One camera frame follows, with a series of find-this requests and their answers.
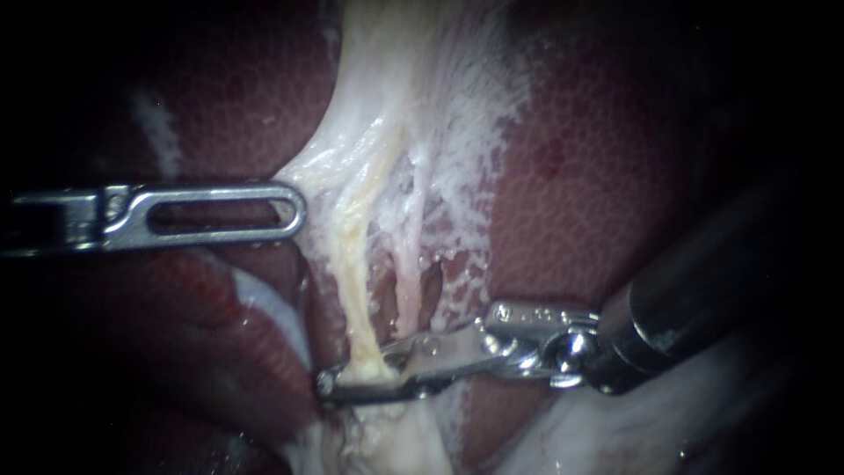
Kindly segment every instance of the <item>silver metal instrument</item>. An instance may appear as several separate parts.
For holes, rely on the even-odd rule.
[[[345,364],[317,375],[317,396],[329,406],[427,398],[459,378],[490,374],[579,385],[580,361],[594,349],[597,315],[560,304],[498,300],[471,324],[450,333],[422,332],[382,347],[398,370],[391,381],[339,384]]]
[[[275,226],[215,228],[167,232],[150,225],[150,213],[161,205],[222,201],[267,201],[281,222]],[[36,245],[0,245],[0,257],[34,257],[76,252],[114,252],[189,245],[272,242],[291,238],[305,223],[304,197],[277,182],[203,186],[110,185],[15,196],[13,207],[60,209],[59,236]]]

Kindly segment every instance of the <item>white fibrous tissue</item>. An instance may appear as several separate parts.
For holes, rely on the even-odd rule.
[[[477,22],[470,33],[469,15]],[[497,74],[498,28],[483,15],[456,2],[345,3],[331,103],[275,176],[308,200],[298,244],[337,285],[350,347],[338,384],[397,376],[370,322],[379,305],[367,292],[376,254],[389,255],[396,273],[396,337],[418,331],[421,275],[439,259],[465,252],[473,268],[444,282],[434,330],[486,298],[493,185],[506,146],[496,124],[515,120],[528,81],[512,69]],[[323,450],[336,458],[324,460],[327,472],[452,471],[425,402],[359,407],[342,419],[342,436],[324,430],[323,446],[338,445]]]

